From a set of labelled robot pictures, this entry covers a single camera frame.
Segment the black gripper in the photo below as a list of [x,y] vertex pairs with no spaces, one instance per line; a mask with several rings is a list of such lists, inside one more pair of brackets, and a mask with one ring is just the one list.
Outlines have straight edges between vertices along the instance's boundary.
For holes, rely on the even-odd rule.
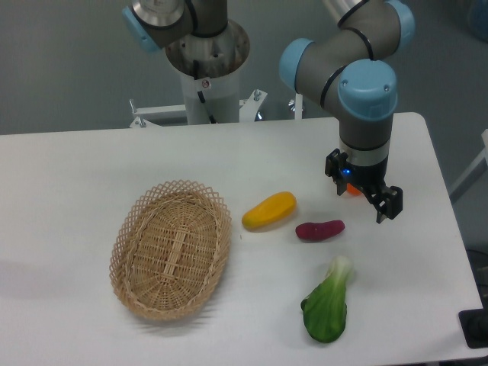
[[377,211],[378,224],[385,219],[393,220],[403,210],[403,190],[382,185],[388,156],[387,147],[370,150],[343,147],[334,149],[325,162],[325,174],[335,183],[337,195],[346,191],[347,184],[358,190],[366,187],[364,195]]

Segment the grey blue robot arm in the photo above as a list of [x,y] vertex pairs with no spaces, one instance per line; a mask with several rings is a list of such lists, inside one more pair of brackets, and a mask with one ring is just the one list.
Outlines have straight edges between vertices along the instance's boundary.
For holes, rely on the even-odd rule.
[[[339,121],[339,147],[325,164],[337,192],[357,188],[378,221],[393,219],[403,209],[403,192],[384,180],[398,101],[397,77],[385,59],[411,41],[415,20],[399,1],[327,1],[326,7],[339,32],[324,43],[291,42],[279,76]],[[188,123],[238,120],[233,76],[250,45],[225,1],[133,1],[122,16],[144,50],[164,50],[180,73]]]

